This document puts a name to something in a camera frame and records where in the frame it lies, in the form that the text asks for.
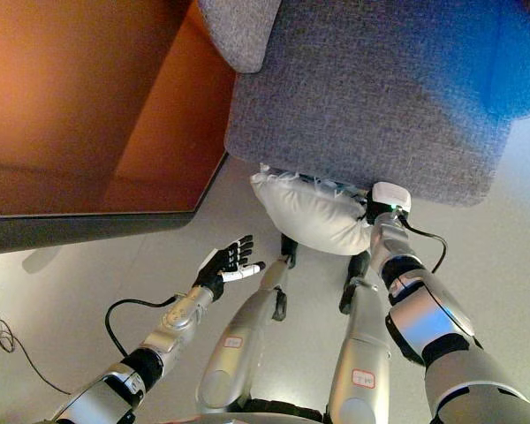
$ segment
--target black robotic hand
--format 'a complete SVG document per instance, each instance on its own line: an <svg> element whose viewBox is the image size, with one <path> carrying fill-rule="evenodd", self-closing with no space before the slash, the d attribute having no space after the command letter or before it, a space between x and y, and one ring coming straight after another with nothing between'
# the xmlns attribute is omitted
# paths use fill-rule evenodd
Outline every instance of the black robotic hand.
<svg viewBox="0 0 530 424"><path fill-rule="evenodd" d="M247 265L252 253L254 236L249 235L234 241L225 249L214 249L199 268L193 287L207 287L214 294L216 302L223 293L223 284L257 274L265 269L264 262Z"/></svg>

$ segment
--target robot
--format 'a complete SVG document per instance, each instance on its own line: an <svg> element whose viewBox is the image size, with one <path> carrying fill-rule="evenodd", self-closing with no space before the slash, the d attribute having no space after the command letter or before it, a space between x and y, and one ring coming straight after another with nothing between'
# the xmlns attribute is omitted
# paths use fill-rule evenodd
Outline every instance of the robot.
<svg viewBox="0 0 530 424"><path fill-rule="evenodd" d="M430 424L530 424L528 399L482 348L462 306L411 249L407 230L415 230L406 220L410 202L404 188L388 183L378 183L367 195L367 220L373 225L370 254L350 261L339 305L349 322L326 413L250 395L264 328L286 313L284 291L298 244L283 236L281 256L220 337L196 392L200 415L188 422L387 423L389 333L408 360L426 369ZM208 307L223 295L224 284L266 268L262 262L247 264L252 247L252 236L245 236L211 252L191 290L177 295L144 342L43 422L132 423L133 411L177 365ZM369 266L389 293L386 316L378 284L365 278Z"/></svg>

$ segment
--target white pillow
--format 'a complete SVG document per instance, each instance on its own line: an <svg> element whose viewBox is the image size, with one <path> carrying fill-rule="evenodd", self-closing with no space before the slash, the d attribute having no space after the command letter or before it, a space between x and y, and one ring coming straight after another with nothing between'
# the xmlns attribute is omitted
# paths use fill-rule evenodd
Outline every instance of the white pillow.
<svg viewBox="0 0 530 424"><path fill-rule="evenodd" d="M365 209L326 184L301 180L299 174L251 176L255 195L275 226L300 244L329 254L354 255L369 248Z"/></svg>

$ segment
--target gray fabric chair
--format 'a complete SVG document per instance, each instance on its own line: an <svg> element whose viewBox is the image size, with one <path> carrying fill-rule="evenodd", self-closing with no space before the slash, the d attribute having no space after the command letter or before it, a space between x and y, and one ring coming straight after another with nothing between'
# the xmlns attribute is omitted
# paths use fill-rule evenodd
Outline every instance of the gray fabric chair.
<svg viewBox="0 0 530 424"><path fill-rule="evenodd" d="M530 11L516 0L199 6L241 72L225 145L249 162L469 206L511 121L530 116Z"/></svg>

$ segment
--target power cord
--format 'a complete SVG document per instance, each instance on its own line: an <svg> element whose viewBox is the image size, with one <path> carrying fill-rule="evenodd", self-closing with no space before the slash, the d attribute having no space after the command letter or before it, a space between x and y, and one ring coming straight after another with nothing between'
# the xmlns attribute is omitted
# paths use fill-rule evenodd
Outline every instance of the power cord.
<svg viewBox="0 0 530 424"><path fill-rule="evenodd" d="M406 220L406 216L404 216L402 214L398 215L398 220L400 221L401 224L404 225L404 227L407 230L412 231L412 232L414 232L416 234L419 234L421 236L424 236L424 237L430 237L431 239L438 240L440 243L442 243L442 247L443 247L442 256L440 256L440 259L438 260L437 264L434 266L434 269L432 269L432 274L435 274L435 272L440 268L440 265L442 265L442 262L443 262L443 259L445 258L445 255L448 253L448 242L445 241L445 238L443 238L441 236L438 236L436 234L432 234L431 232L425 232L425 231L417 230L417 229L411 227L410 224L408 223L408 221Z"/></svg>
<svg viewBox="0 0 530 424"><path fill-rule="evenodd" d="M0 347L2 350L4 350L7 353L13 353L16 350L16 344L19 345L23 353L26 355L27 361L29 362L29 365L31 368L34 369L35 373L39 375L39 377L46 382L49 386L51 386L53 389L60 391L61 393L65 395L70 395L68 391L64 391L62 389L59 389L55 384L50 382L47 378L43 376L42 373L39 372L37 367L35 366L34 362L31 360L29 355L27 354L26 348L24 345L19 341L19 339L14 336L14 334L11 332L11 328L8 325L8 323L2 319L0 319Z"/></svg>
<svg viewBox="0 0 530 424"><path fill-rule="evenodd" d="M104 317L104 325L106 326L106 331L108 331L108 335L110 336L110 339L112 340L112 342L114 342L114 345L116 345L120 353L122 353L122 355L124 356L128 355L128 353L125 351L122 344L117 340L117 337L112 331L112 327L110 325L110 315L112 314L112 311L114 310L115 307L123 305L124 303L135 303L137 305L143 305L144 307L166 307L170 305L171 303L174 303L175 300L177 300L176 296L171 296L170 298L165 300L163 303L151 303L151 302L146 302L145 300L139 300L139 299L122 299L112 304L108 308L108 311L106 312L106 316Z"/></svg>

